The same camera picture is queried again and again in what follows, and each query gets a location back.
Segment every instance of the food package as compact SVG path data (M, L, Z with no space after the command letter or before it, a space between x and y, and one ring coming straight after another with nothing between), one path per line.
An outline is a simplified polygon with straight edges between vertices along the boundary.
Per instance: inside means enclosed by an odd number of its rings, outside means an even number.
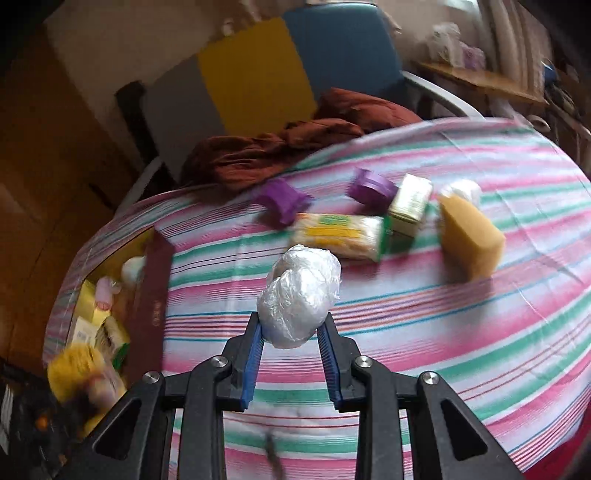
M306 343L338 300L339 286L340 264L329 251L290 248L256 301L263 337L281 349Z
M447 185L445 185L439 195L443 197L450 197L452 195L457 195L464 200L467 200L476 208L480 206L480 196L482 194L482 189L480 185L478 185L473 180L468 179L460 179L453 181Z
M431 61L447 63L454 68L464 68L460 29L455 23L433 25L433 33L427 44Z
M407 173L388 208L391 229L415 237L421 229L432 191L430 180Z
M378 262L384 236L384 219L379 216L299 213L295 217L291 242L327 248L337 257Z

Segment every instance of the purple plastic object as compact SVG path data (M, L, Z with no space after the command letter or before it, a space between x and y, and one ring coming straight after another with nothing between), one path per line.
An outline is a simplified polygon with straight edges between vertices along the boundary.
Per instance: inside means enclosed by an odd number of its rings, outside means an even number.
M279 214L282 225L291 225L298 212L306 210L314 197L296 190L285 180L269 180L263 185L256 202Z
M357 169L357 176L347 189L347 195L368 207L386 211L394 200L398 187L381 175Z

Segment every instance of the white plastic bag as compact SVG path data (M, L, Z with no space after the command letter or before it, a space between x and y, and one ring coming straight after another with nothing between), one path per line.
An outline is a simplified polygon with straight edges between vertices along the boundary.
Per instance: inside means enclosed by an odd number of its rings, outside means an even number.
M431 61L447 63L454 68L464 67L460 29L455 23L444 22L433 25L433 33L427 45Z
M340 263L328 250L290 248L256 301L263 337L276 348L303 345L339 299L339 287Z
M480 196L482 189L473 180L461 179L451 182L445 185L440 192L444 197L450 197L452 195L458 195L459 197L467 200L476 208L480 206Z

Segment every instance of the yellow package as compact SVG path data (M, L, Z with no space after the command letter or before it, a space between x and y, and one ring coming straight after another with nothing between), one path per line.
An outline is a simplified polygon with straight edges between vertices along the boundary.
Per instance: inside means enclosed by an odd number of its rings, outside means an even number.
M90 377L104 371L105 366L105 359L96 348L85 343L70 345L47 366L51 392L63 403Z
M377 216L298 213L291 243L324 248L342 258L379 261L384 245L384 219Z

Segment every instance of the pink and green striped fabric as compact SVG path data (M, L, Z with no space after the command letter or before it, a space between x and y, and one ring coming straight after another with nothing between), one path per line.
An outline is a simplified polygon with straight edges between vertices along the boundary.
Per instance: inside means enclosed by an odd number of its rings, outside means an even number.
M444 119L368 135L311 155L282 176L313 195L312 212L358 213L345 195L355 167L399 182L459 178L483 190L482 210L506 236L489 280L461 283L437 239L435 196L410 245L391 242L380 264L343 261L343 335L393 371L433 369L526 470L578 428L591 397L590 183L553 143L504 119ZM78 253L47 325L44 359L64 346L84 276L138 231L155 225L175 246L164 340L166 373L191 370L243 332L289 231L265 222L252 192L217 187L145 200ZM405 472L408 427L402 415ZM177 416L177 434L182 422ZM316 338L294 350L266 345L254 401L225 414L228 478L271 478L272 430L288 478L351 479L358 417L329 401ZM178 435L171 477L176 474Z

